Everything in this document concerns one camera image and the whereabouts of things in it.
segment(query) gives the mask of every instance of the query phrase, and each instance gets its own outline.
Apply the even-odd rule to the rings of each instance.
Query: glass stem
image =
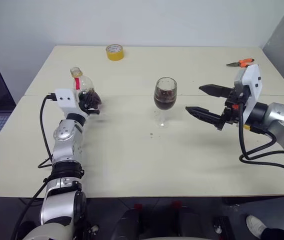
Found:
[[[160,127],[165,126],[165,123],[166,123],[166,111],[165,110],[160,111],[158,122],[159,122],[158,124],[160,125]]]

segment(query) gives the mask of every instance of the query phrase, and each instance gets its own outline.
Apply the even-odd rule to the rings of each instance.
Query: orange handle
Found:
[[[246,62],[240,63],[241,68],[247,68],[248,66],[250,66],[250,64],[247,64]]]
[[[246,59],[243,59],[243,60],[240,60],[238,61],[240,64],[241,63],[252,63],[254,62],[254,59],[253,58],[246,58]]]

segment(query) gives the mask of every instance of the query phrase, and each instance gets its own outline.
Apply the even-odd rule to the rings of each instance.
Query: tape roll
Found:
[[[119,61],[124,57],[123,47],[119,44],[111,44],[105,50],[107,58],[112,61]]]

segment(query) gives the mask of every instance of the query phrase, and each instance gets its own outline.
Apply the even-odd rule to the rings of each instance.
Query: sneaker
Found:
[[[258,239],[261,239],[263,231],[267,228],[260,219],[252,215],[246,217],[246,225],[249,231]]]

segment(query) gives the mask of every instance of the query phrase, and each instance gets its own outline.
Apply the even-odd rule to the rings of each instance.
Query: white table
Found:
[[[56,46],[25,95],[44,97],[56,88],[72,88],[70,68],[78,66],[101,95],[152,96],[156,81],[171,77],[180,96],[203,96],[201,85],[233,88],[240,68],[226,64],[245,58],[259,64],[262,95],[284,95],[284,79],[258,47],[136,46],[125,46],[120,61],[109,60],[105,46]]]
[[[87,197],[284,195],[283,169],[239,162],[235,125],[218,131],[184,109],[201,106],[220,114],[224,99],[179,96],[169,112],[170,126],[160,129],[152,96],[101,98],[101,114],[90,116],[84,132]],[[51,172],[37,168],[47,157],[39,125],[42,99],[24,96],[0,132],[0,197],[31,197]],[[259,100],[284,104],[284,96]],[[49,102],[44,128],[51,149],[62,118],[56,102]],[[244,135],[247,149],[269,140],[249,131]],[[284,164],[284,154],[265,160]]]

